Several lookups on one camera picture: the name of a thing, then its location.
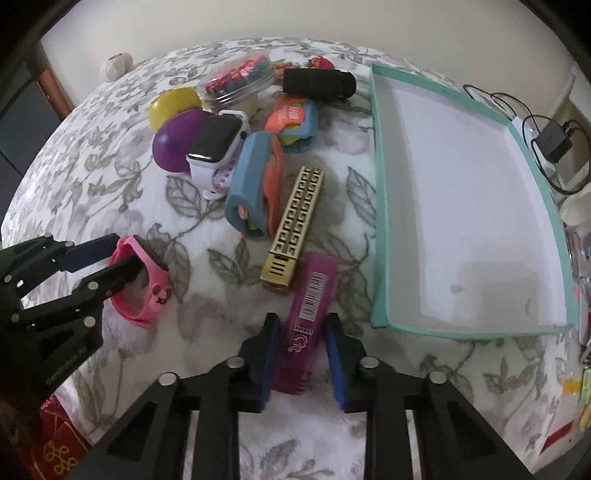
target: charger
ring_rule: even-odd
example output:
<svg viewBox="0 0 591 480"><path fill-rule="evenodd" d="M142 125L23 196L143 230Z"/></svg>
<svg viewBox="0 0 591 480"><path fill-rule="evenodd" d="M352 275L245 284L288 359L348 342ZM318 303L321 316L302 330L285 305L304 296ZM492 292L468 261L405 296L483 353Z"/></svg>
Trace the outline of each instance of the charger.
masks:
<svg viewBox="0 0 591 480"><path fill-rule="evenodd" d="M552 119L535 139L535 143L546 160L557 164L573 146L569 134L571 134L570 131L567 132L562 125Z"/></svg>

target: floral tablecloth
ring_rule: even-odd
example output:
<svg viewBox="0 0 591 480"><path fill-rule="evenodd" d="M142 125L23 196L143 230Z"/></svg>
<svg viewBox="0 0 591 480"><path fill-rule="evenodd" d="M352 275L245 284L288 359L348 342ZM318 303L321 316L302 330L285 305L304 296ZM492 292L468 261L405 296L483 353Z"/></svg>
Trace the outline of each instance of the floral tablecloth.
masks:
<svg viewBox="0 0 591 480"><path fill-rule="evenodd" d="M380 62L456 88L445 75L370 48L300 38L252 38L184 48L141 63L96 89L58 127L27 171L2 224L5 245L51 232L83 242L116 232L147 238L170 266L175 300L159 324L144 330L105 304L104 346L57 394L92 443L160 373L207 371L256 334L267 312L285 316L290 298L258 283L269 242L245 242L224 220L223 203L203 200L190 179L160 170L151 155L150 103L176 86L194 86L211 67L241 52L267 48L273 61L305 64L322 55L350 70L359 93L322 107L320 135L306 154L286 157L287 175L301 165L326 172L307 249L345 266L333 304L347 331L369 353L399 371L444 372L519 458L537 468L569 372L569 335L458 342L372 330L375 170L369 66ZM277 90L263 96L260 129ZM285 182L285 194L291 182ZM64 296L97 267L57 274L25 306ZM324 353L302 397L273 393L260 415L241 416L242 479L361 479L365 416L344 415L332 398Z"/></svg>

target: watch face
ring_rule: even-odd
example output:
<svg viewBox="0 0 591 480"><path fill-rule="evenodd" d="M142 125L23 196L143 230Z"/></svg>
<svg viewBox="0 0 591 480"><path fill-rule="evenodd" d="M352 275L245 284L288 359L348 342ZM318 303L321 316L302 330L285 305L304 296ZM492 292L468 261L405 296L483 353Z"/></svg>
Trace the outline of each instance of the watch face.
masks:
<svg viewBox="0 0 591 480"><path fill-rule="evenodd" d="M159 255L148 245L148 242L141 238L139 235L134 235L134 238L137 240L141 248L148 254L148 256L152 259L152 261L158 265L162 270L168 271L168 265L160 258Z"/></svg>
<svg viewBox="0 0 591 480"><path fill-rule="evenodd" d="M241 128L242 120L237 116L208 117L189 148L188 158L215 165L224 158Z"/></svg>

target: white roll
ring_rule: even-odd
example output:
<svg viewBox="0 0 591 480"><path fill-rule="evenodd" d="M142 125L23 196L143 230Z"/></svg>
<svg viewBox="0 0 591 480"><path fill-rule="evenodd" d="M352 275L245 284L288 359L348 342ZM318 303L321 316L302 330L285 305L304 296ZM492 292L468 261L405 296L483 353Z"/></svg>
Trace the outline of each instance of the white roll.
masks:
<svg viewBox="0 0 591 480"><path fill-rule="evenodd" d="M131 54L127 52L118 53L105 60L100 68L100 77L104 82L114 82L127 72L130 72L133 66L134 58Z"/></svg>

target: pink watch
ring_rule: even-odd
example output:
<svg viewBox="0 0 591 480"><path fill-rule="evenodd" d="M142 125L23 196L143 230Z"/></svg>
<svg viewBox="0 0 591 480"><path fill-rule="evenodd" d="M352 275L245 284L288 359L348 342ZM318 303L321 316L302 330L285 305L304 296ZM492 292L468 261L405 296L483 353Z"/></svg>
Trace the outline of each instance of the pink watch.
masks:
<svg viewBox="0 0 591 480"><path fill-rule="evenodd" d="M111 302L124 319L142 327L149 327L172 295L168 280L168 265L139 235L121 237L109 265L132 255L138 257L148 270L149 285L144 305L138 312L137 309L129 305L123 291L113 295Z"/></svg>

